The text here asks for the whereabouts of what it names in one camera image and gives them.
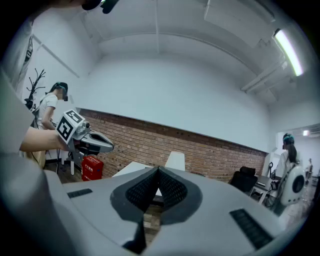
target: office chair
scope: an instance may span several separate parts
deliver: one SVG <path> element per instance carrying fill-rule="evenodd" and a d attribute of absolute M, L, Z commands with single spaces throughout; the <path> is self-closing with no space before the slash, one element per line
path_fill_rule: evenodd
<path fill-rule="evenodd" d="M 240 171 L 233 174 L 230 185 L 236 187 L 247 195 L 251 194 L 254 185 L 257 183 L 258 177 L 255 176 L 256 169 L 241 167 Z"/>

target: red container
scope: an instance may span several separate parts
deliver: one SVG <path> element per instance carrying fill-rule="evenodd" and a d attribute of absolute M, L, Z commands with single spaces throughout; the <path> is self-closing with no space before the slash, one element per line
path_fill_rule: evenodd
<path fill-rule="evenodd" d="M 102 178 L 104 163 L 93 156 L 85 156 L 82 161 L 82 180 L 94 181 Z"/>

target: brick wall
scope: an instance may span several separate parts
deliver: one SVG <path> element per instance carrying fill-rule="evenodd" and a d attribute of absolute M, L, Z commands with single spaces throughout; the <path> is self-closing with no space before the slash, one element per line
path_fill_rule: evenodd
<path fill-rule="evenodd" d="M 266 153 L 192 132 L 91 110 L 81 110 L 94 131 L 114 143 L 110 153 L 99 153 L 102 175 L 112 177 L 132 161 L 165 165 L 171 151 L 185 155 L 185 170 L 228 182 L 241 166 L 261 174 Z"/>

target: fluorescent light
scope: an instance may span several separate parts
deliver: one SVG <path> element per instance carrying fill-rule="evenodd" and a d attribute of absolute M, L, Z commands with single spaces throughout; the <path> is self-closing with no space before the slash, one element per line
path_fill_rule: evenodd
<path fill-rule="evenodd" d="M 284 49 L 286 55 L 288 56 L 292 66 L 293 66 L 295 75 L 297 77 L 300 76 L 303 73 L 303 70 L 301 68 L 301 65 L 300 65 L 299 59 L 297 57 L 297 54 L 296 54 L 294 48 L 292 47 L 290 41 L 288 40 L 287 36 L 285 35 L 285 33 L 282 30 L 279 30 L 275 34 L 275 38 L 281 44 L 281 46 Z"/>

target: floor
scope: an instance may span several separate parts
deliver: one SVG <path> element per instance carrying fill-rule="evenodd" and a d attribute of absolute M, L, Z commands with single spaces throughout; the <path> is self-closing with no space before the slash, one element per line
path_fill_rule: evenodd
<path fill-rule="evenodd" d="M 54 172 L 56 171 L 56 168 L 56 163 L 47 164 L 45 166 L 46 170 Z M 59 165 L 58 176 L 63 184 L 72 182 L 82 182 L 81 172 L 75 168 L 74 175 L 71 175 L 70 165 L 68 164 L 65 164 L 64 166 L 62 166 L 61 164 Z M 315 194 L 315 191 L 316 187 L 313 186 L 310 182 L 308 185 L 304 187 L 302 200 L 300 200 L 299 203 L 288 206 L 284 210 L 279 219 L 286 226 L 286 228 L 290 228 L 293 224 L 308 216 L 309 211 L 312 207 L 312 198 Z M 147 245 L 150 245 L 150 243 L 160 230 L 160 216 L 162 212 L 162 207 L 150 205 L 150 207 L 144 214 L 143 225 Z"/>

